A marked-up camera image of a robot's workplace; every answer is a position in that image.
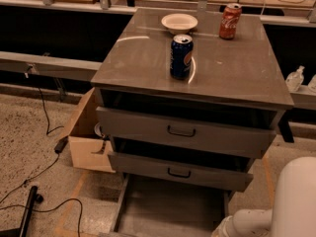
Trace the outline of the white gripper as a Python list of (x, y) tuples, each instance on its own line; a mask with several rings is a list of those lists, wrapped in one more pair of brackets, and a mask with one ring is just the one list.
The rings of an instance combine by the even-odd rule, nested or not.
[(211, 233), (211, 237), (236, 237), (233, 217), (225, 217), (216, 229)]

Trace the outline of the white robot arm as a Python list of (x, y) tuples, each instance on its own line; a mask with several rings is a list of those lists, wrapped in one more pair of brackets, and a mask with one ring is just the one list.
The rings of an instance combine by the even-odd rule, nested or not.
[(211, 237), (316, 237), (316, 158), (285, 165), (272, 209), (240, 209), (225, 217)]

